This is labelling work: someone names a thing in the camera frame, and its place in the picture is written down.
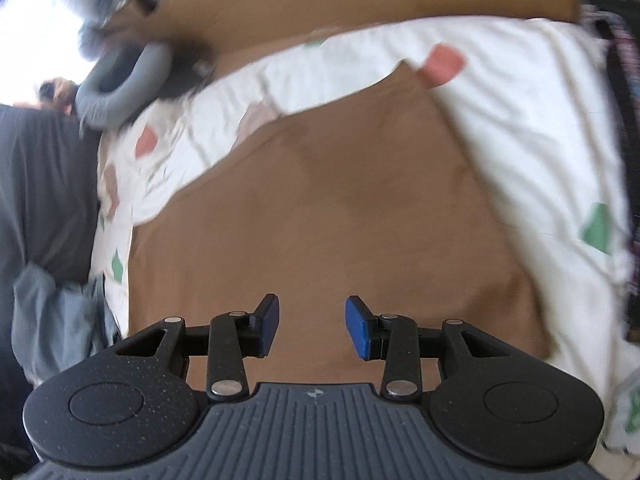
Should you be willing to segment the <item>brown t-shirt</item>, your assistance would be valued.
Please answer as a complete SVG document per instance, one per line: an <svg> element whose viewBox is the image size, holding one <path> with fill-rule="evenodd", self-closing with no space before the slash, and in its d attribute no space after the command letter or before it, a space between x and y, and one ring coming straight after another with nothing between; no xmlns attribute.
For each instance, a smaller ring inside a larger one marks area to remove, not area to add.
<svg viewBox="0 0 640 480"><path fill-rule="evenodd" d="M262 126L134 230L129 321L205 325L280 301L252 382L378 382L345 302L437 327L461 318L537 358L536 292L423 78L399 64L344 99Z"/></svg>

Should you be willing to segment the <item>grey-blue garment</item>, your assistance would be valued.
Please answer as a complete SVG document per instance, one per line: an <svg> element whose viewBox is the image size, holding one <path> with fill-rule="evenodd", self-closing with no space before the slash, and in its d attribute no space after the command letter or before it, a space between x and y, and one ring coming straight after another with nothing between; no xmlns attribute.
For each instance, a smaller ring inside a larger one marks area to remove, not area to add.
<svg viewBox="0 0 640 480"><path fill-rule="evenodd" d="M12 350L35 387L122 340L101 274L82 285L56 284L29 263L13 293Z"/></svg>

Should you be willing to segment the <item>dark grey pillow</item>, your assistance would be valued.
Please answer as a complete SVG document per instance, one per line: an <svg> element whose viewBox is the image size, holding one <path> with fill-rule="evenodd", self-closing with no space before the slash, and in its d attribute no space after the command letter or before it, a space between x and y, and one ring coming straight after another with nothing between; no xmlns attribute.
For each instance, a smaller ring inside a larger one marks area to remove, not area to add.
<svg viewBox="0 0 640 480"><path fill-rule="evenodd" d="M58 282L88 278L100 139L55 112L1 107L1 287L29 263Z"/></svg>

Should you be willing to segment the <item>grey neck pillow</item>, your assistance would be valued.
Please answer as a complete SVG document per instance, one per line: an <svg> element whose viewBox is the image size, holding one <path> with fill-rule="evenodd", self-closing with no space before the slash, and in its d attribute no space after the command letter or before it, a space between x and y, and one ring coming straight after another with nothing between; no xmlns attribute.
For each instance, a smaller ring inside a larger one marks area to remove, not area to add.
<svg viewBox="0 0 640 480"><path fill-rule="evenodd" d="M106 52L79 86L75 107L81 131L114 130L149 102L167 81L174 60L168 44L132 44Z"/></svg>

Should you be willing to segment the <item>cream bear print blanket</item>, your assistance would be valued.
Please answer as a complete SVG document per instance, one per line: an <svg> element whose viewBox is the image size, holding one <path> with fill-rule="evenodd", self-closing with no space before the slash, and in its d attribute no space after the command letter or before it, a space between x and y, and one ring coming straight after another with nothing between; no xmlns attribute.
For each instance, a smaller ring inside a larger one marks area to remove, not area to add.
<svg viewBox="0 0 640 480"><path fill-rule="evenodd" d="M399 64L423 78L469 156L536 292L543 359L608 409L593 465L639 474L639 349L623 315L629 205L603 54L575 25L422 18L306 40L220 76L104 134L91 270L124 334L134 230L262 126L377 84Z"/></svg>

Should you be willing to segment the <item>teddy bear toy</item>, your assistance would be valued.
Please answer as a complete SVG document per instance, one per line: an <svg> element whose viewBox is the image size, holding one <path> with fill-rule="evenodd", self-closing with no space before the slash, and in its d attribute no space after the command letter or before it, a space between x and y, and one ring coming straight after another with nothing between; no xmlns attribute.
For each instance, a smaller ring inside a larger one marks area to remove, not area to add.
<svg viewBox="0 0 640 480"><path fill-rule="evenodd" d="M65 78L43 81L38 89L40 107L43 110L53 110L66 116L75 116L75 100L78 89L78 84Z"/></svg>

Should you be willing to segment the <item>white pillow in plastic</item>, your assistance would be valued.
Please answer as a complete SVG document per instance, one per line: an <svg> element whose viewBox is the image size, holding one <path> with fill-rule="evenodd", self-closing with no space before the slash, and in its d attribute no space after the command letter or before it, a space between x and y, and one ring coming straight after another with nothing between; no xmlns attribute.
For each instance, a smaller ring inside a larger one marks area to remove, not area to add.
<svg viewBox="0 0 640 480"><path fill-rule="evenodd" d="M88 61L97 60L106 49L108 23L130 0L78 0L79 52Z"/></svg>

